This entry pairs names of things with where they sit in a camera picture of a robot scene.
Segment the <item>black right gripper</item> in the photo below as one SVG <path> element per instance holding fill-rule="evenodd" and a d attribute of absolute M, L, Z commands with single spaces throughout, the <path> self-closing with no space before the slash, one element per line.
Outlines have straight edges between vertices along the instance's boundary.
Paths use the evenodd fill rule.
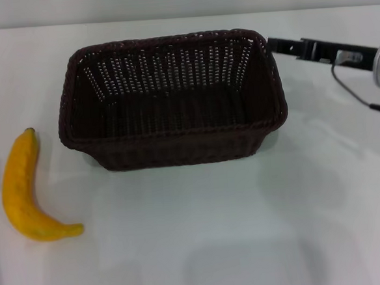
<path fill-rule="evenodd" d="M 268 38 L 269 52 L 296 57 L 303 61 L 372 70 L 377 48 L 303 38 Z"/>

